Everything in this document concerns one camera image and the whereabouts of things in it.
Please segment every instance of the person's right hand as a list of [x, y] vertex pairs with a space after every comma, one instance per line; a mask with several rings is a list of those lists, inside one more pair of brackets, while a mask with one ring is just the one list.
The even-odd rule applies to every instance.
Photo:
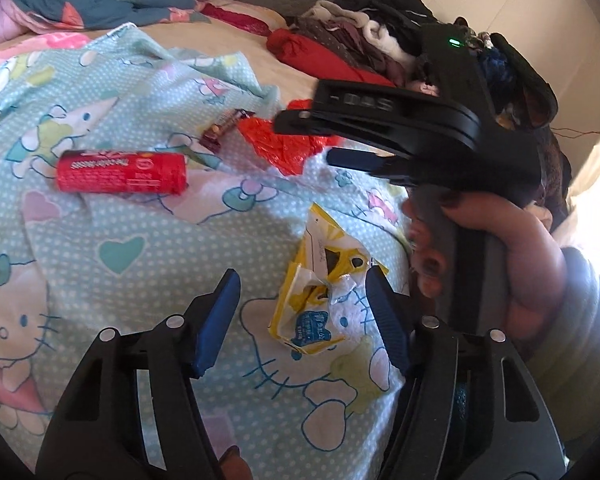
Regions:
[[[566, 289], [566, 263], [556, 241], [535, 216], [494, 194], [449, 191], [440, 197], [440, 205], [458, 225], [503, 241], [512, 295], [504, 330], [519, 340], [538, 335], [560, 307]], [[442, 291], [446, 261], [431, 247], [431, 232], [413, 202], [407, 200], [402, 210], [413, 221], [408, 239], [414, 245], [418, 287], [424, 296], [435, 298]]]

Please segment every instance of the polka dot fabric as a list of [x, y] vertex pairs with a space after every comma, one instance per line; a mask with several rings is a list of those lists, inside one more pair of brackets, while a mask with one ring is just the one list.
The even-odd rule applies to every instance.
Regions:
[[[165, 50], [133, 25], [84, 49], [0, 67], [0, 269], [11, 269], [0, 294], [20, 298], [3, 315], [22, 323], [19, 309], [33, 301], [27, 290], [44, 285], [35, 315], [45, 322], [34, 338], [42, 342], [26, 355], [17, 354], [29, 344], [24, 336], [0, 342], [0, 388], [10, 380], [5, 369], [25, 362], [21, 378], [32, 381], [44, 408], [32, 414], [0, 396], [0, 432], [27, 465], [36, 463], [54, 406], [101, 329], [150, 329], [213, 290], [232, 267], [242, 280], [240, 305], [216, 366], [193, 384], [216, 453], [238, 444], [257, 479], [375, 478], [401, 382], [364, 290], [343, 300], [348, 346], [299, 358], [268, 336], [267, 325], [313, 202], [404, 292], [405, 193], [330, 168], [324, 154], [308, 160], [302, 176], [283, 178], [237, 132], [218, 155], [198, 143], [230, 108], [271, 118], [283, 105], [242, 54]], [[55, 165], [71, 148], [184, 153], [189, 189], [181, 197], [62, 194]], [[147, 451], [161, 465], [150, 399], [141, 374]]]

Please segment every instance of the red can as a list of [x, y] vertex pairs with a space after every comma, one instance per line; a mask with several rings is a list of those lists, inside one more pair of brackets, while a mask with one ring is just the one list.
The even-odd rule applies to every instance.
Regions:
[[187, 164], [180, 153], [64, 152], [58, 189], [67, 193], [166, 193], [187, 189]]

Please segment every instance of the beige wall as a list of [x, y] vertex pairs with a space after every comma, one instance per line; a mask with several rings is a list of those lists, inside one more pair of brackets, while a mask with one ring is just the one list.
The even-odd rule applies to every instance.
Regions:
[[[464, 16], [476, 31], [503, 34], [558, 96], [555, 127], [600, 130], [600, 23], [584, 0], [423, 1], [440, 20]], [[560, 138], [574, 170], [596, 140]]]

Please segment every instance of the candy wrapper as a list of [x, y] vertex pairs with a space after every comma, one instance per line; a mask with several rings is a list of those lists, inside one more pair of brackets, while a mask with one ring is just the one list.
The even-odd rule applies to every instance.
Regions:
[[[288, 110], [311, 108], [311, 100], [296, 100]], [[286, 136], [273, 132], [273, 122], [252, 117], [238, 122], [238, 129], [258, 156], [275, 166], [285, 176], [300, 175], [304, 162], [320, 153], [326, 146], [337, 146], [340, 137]]]
[[358, 240], [313, 204], [298, 254], [286, 272], [269, 333], [307, 355], [344, 341], [346, 332], [332, 320], [346, 316], [350, 304], [339, 300], [364, 284], [366, 272], [374, 264], [378, 263]]

